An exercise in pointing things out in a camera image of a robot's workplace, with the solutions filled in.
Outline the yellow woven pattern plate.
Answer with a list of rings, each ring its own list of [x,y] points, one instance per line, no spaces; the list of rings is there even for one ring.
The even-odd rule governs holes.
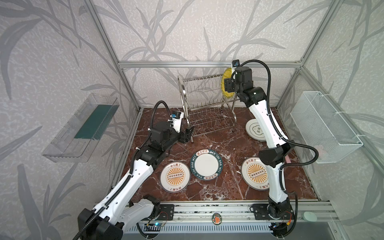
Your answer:
[[[224,73],[222,75],[222,79],[221,79],[221,90],[222,90],[223,98],[226,100],[231,99],[235,95],[235,93],[233,93],[233,92],[232,93],[227,92],[226,88],[225,88],[226,82],[227,82],[226,79],[229,79],[231,77],[231,75],[232,75],[232,69],[227,68],[224,71]]]

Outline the white plate dark green rim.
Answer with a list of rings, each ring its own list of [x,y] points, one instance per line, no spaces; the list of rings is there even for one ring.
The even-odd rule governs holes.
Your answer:
[[[210,149],[197,151],[190,161],[192,174],[203,181],[216,179],[222,173],[223,167],[222,157]]]

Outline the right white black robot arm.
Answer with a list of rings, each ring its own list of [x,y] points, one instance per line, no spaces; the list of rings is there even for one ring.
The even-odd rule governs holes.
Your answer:
[[[262,65],[268,76],[267,90],[255,87],[253,72],[246,65],[249,63]],[[290,193],[285,186],[284,169],[295,166],[294,163],[286,163],[286,156],[294,147],[305,148],[313,151],[312,160],[305,162],[310,165],[319,158],[316,148],[305,144],[295,143],[288,140],[270,108],[270,91],[272,75],[266,63],[260,60],[248,60],[240,63],[239,60],[232,61],[232,73],[224,80],[224,88],[228,93],[235,93],[240,101],[246,105],[258,121],[267,142],[267,149],[259,152],[259,158],[266,166],[270,189],[268,212],[271,218],[280,219],[284,213],[292,209]]]

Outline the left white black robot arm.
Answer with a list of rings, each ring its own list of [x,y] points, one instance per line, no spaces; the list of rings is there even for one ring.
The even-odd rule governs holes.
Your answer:
[[[176,143],[186,144],[194,127],[181,130],[183,112],[171,112],[165,101],[158,101],[151,115],[149,135],[133,154],[124,177],[92,210],[78,216],[79,231],[75,240],[120,240],[125,231],[145,218],[154,218],[160,201],[152,196],[129,206],[134,194],[170,154]]]

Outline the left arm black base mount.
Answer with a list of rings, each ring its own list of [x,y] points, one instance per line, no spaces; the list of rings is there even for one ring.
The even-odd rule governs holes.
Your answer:
[[[173,204],[160,204],[154,207],[153,212],[147,218],[148,220],[157,221],[172,221],[175,213],[175,205]]]

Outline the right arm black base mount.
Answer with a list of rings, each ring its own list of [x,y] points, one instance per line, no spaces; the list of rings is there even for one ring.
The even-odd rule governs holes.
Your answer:
[[[269,204],[253,204],[249,210],[254,214],[255,220],[291,221],[295,216],[291,207],[289,207],[287,211],[278,213],[276,209]]]

